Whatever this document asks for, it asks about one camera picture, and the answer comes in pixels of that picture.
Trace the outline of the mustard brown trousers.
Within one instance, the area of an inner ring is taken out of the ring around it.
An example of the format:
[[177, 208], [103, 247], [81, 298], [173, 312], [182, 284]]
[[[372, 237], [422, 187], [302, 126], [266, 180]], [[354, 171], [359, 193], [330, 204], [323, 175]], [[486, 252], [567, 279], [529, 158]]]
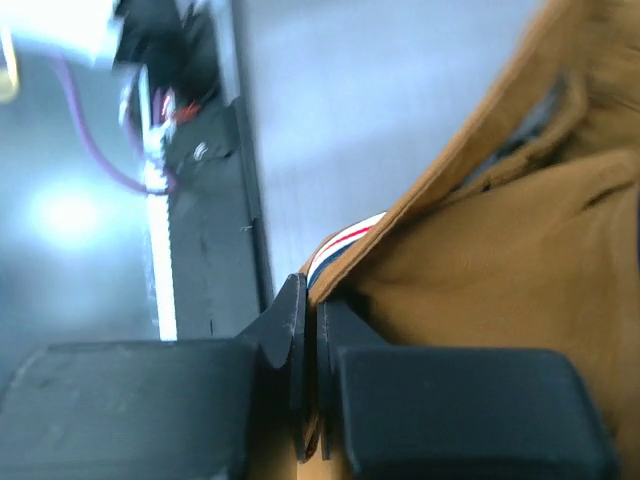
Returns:
[[363, 236], [303, 270], [410, 344], [542, 347], [639, 475], [639, 5], [550, 1], [485, 99]]

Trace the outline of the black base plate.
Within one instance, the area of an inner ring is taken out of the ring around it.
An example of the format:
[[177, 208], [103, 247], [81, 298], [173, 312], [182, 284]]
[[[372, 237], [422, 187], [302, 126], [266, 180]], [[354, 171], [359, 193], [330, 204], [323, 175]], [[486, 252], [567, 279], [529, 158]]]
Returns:
[[230, 337], [271, 303], [260, 190], [232, 1], [119, 1], [133, 67], [123, 123], [142, 143], [138, 79], [165, 128], [177, 340]]

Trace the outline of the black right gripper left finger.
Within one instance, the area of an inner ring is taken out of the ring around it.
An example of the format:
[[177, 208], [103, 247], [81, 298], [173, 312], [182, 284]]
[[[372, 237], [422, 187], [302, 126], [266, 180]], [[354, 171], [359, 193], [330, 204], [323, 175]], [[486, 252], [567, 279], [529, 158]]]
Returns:
[[306, 280], [233, 338], [54, 345], [1, 395], [5, 479], [292, 479]]

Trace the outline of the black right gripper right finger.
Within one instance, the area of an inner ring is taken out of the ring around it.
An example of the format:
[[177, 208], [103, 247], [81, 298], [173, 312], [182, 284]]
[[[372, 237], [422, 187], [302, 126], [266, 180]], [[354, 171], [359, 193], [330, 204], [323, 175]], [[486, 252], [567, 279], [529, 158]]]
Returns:
[[344, 479], [615, 479], [574, 366], [541, 349], [398, 346], [317, 311], [321, 454]]

